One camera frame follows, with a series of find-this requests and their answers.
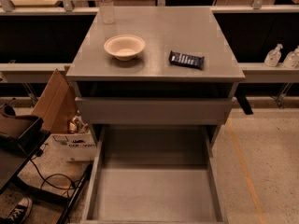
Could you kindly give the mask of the clear plastic water bottle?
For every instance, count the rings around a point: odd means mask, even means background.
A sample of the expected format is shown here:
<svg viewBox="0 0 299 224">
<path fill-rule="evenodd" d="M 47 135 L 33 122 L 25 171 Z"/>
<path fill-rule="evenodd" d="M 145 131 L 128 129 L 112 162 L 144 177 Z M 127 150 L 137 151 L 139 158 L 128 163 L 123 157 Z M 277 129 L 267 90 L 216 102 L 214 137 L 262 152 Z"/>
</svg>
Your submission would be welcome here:
<svg viewBox="0 0 299 224">
<path fill-rule="evenodd" d="M 113 23 L 115 21 L 113 0 L 99 0 L 99 7 L 103 23 Z"/>
</svg>

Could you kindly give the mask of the open grey middle drawer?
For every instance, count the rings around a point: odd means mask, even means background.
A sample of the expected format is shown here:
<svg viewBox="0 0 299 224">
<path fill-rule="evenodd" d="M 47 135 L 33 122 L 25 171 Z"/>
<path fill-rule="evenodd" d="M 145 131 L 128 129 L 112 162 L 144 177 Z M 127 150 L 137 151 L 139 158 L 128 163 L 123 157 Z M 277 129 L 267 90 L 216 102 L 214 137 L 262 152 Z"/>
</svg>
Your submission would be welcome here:
<svg viewBox="0 0 299 224">
<path fill-rule="evenodd" d="M 228 224 L 206 128 L 104 127 L 80 224 Z"/>
</svg>

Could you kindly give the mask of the black canvas sneaker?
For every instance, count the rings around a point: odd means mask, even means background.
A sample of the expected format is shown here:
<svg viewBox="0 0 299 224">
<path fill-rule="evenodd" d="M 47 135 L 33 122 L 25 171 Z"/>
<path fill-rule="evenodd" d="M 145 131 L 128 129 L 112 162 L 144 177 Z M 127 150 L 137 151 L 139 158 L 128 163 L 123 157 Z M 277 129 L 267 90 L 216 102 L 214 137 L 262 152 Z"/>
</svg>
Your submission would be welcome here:
<svg viewBox="0 0 299 224">
<path fill-rule="evenodd" d="M 32 204 L 30 198 L 22 198 L 8 215 L 8 224 L 22 224 L 29 217 Z"/>
</svg>

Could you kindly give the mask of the white printed cardboard box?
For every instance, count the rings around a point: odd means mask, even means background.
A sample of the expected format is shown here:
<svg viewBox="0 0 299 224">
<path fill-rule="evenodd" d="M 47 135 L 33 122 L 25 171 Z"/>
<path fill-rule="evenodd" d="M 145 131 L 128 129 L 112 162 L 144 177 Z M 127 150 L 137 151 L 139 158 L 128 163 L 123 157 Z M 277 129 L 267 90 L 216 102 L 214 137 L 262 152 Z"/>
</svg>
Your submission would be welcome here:
<svg viewBox="0 0 299 224">
<path fill-rule="evenodd" d="M 52 141 L 66 161 L 92 161 L 97 151 L 89 133 L 55 133 Z"/>
</svg>

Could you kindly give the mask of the black side table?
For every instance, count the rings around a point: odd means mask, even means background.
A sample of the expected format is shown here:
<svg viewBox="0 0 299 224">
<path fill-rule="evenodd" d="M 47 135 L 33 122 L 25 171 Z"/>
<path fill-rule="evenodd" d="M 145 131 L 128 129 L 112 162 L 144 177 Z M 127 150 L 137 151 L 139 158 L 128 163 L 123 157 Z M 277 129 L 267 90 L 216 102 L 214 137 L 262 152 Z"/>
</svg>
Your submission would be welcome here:
<svg viewBox="0 0 299 224">
<path fill-rule="evenodd" d="M 13 184 L 22 194 L 33 198 L 35 201 L 53 203 L 60 205 L 64 211 L 61 213 L 56 224 L 65 224 L 67 218 L 75 205 L 84 184 L 90 179 L 93 166 L 88 164 L 81 178 L 78 180 L 74 188 L 74 192 L 70 197 L 64 197 L 44 189 L 32 187 L 22 181 L 18 174 L 28 161 L 38 152 L 41 145 L 50 136 L 49 132 L 38 132 L 30 141 L 26 151 L 18 149 L 17 151 L 9 151 L 0 149 L 0 193 L 8 188 L 9 184 Z"/>
</svg>

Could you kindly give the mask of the beige paper bowl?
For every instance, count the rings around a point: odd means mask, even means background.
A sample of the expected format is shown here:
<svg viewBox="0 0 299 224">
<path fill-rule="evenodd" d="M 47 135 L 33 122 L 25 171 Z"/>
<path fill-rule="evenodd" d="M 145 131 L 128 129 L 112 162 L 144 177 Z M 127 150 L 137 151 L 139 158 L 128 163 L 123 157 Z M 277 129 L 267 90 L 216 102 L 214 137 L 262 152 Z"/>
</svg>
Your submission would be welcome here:
<svg viewBox="0 0 299 224">
<path fill-rule="evenodd" d="M 119 61 L 130 61 L 143 51 L 145 41 L 136 35 L 116 35 L 104 44 L 104 50 Z"/>
</svg>

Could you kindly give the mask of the brown cardboard box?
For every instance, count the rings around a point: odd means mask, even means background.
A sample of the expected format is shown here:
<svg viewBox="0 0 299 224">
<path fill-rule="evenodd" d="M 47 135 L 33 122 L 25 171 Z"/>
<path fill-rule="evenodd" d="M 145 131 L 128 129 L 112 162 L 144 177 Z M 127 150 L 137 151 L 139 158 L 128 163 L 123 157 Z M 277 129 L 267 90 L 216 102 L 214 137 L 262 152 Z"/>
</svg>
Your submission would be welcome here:
<svg viewBox="0 0 299 224">
<path fill-rule="evenodd" d="M 55 70 L 32 114 L 43 119 L 42 128 L 51 133 L 68 133 L 69 121 L 77 114 L 73 87 Z"/>
</svg>

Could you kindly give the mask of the dark blue snack bar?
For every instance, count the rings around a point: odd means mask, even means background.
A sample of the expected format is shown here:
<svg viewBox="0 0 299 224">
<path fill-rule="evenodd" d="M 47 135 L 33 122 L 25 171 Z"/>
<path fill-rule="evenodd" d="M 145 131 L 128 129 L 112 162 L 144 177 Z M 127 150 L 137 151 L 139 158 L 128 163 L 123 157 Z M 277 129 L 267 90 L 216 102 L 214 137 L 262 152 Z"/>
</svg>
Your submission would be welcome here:
<svg viewBox="0 0 299 224">
<path fill-rule="evenodd" d="M 202 70 L 204 68 L 204 57 L 170 51 L 168 61 L 176 66 L 189 67 Z"/>
</svg>

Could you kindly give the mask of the grey drawer cabinet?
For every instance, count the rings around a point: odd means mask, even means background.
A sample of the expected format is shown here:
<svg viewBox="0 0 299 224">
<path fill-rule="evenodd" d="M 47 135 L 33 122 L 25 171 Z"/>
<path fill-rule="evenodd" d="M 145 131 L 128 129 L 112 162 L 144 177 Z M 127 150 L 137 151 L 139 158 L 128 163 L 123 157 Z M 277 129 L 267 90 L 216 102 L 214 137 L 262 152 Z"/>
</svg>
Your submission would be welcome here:
<svg viewBox="0 0 299 224">
<path fill-rule="evenodd" d="M 67 73 L 92 134 L 105 124 L 194 125 L 214 144 L 245 76 L 210 7 L 116 7 L 115 16 L 94 19 Z M 146 46 L 119 61 L 104 50 L 116 35 Z M 204 68 L 173 65 L 170 51 L 204 57 Z"/>
</svg>

